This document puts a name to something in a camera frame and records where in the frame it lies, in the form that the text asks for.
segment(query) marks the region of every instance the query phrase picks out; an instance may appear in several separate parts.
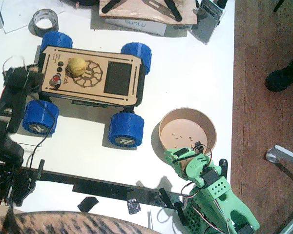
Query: blue wheel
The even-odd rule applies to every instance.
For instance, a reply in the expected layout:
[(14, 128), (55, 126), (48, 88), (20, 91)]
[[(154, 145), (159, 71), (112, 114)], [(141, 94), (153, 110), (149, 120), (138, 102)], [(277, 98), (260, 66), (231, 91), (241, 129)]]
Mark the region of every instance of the blue wheel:
[(54, 31), (48, 32), (42, 38), (40, 53), (44, 51), (44, 49), (49, 45), (64, 48), (73, 48), (73, 40), (64, 33)]
[(46, 109), (48, 109), (55, 118), (55, 124), (50, 132), (50, 134), (53, 134), (57, 126), (57, 119), (60, 111), (58, 107), (51, 102), (40, 102), (44, 107), (42, 107), (36, 100), (30, 101), (27, 104), (22, 126), (30, 133), (47, 135), (53, 124), (52, 116), (46, 111)]
[(108, 139), (117, 146), (137, 147), (142, 143), (144, 124), (143, 118), (133, 113), (114, 114), (109, 125)]
[(138, 42), (128, 43), (122, 47), (121, 54), (134, 55), (141, 58), (146, 68), (146, 75), (150, 72), (152, 52), (147, 45)]

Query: green robot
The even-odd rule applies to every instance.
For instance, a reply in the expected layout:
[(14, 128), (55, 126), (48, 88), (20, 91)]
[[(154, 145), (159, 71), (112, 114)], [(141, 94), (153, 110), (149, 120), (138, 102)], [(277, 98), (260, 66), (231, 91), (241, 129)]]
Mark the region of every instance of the green robot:
[(259, 223), (249, 208), (231, 190), (226, 180), (225, 160), (215, 166), (203, 154), (203, 145), (165, 151), (166, 161), (184, 180), (196, 186), (185, 196), (183, 224), (192, 234), (252, 234)]

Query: tennis ball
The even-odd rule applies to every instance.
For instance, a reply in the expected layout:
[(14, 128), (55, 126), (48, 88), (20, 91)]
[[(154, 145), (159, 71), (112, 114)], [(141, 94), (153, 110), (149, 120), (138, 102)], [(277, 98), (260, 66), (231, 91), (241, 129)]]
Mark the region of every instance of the tennis ball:
[(68, 63), (68, 68), (74, 76), (81, 76), (87, 68), (87, 63), (83, 58), (75, 57)]

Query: round bowl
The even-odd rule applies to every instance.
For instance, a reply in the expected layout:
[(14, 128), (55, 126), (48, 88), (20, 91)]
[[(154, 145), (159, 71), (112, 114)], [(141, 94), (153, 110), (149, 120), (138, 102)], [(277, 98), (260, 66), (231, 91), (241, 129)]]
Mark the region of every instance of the round bowl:
[(164, 150), (193, 148), (198, 141), (213, 150), (217, 135), (214, 124), (205, 114), (191, 108), (178, 108), (164, 116), (159, 136)]

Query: black shoe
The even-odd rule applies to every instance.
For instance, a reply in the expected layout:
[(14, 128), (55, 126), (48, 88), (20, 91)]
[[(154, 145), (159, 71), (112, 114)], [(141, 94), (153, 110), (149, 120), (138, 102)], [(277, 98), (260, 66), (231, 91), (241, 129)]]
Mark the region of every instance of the black shoe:
[(265, 85), (268, 90), (279, 92), (285, 90), (293, 83), (293, 60), (281, 70), (274, 71), (267, 76)]

